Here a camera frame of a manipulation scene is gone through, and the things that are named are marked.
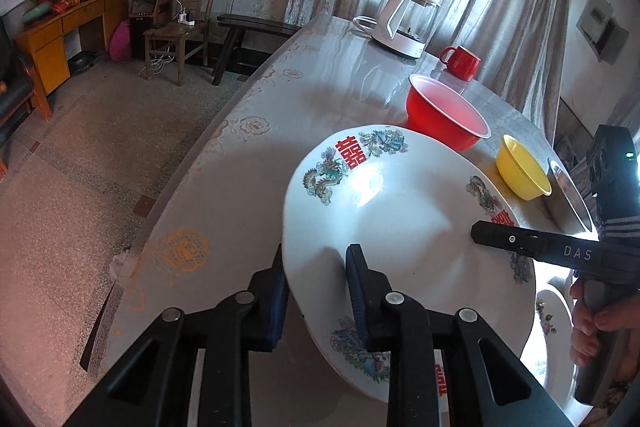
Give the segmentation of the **person's right hand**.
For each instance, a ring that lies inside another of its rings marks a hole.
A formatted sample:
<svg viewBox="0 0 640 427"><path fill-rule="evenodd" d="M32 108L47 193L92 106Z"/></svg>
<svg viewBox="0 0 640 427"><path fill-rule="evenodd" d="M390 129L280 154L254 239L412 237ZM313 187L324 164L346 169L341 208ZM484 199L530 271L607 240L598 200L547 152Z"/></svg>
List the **person's right hand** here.
<svg viewBox="0 0 640 427"><path fill-rule="evenodd" d="M601 349L600 332L616 332L627 329L629 338L614 381L632 381L639 372L639 296L620 300L598 313L590 311L582 294L584 284L577 280L570 288L575 300L573 330L570 335L570 359L578 366L586 366Z"/></svg>

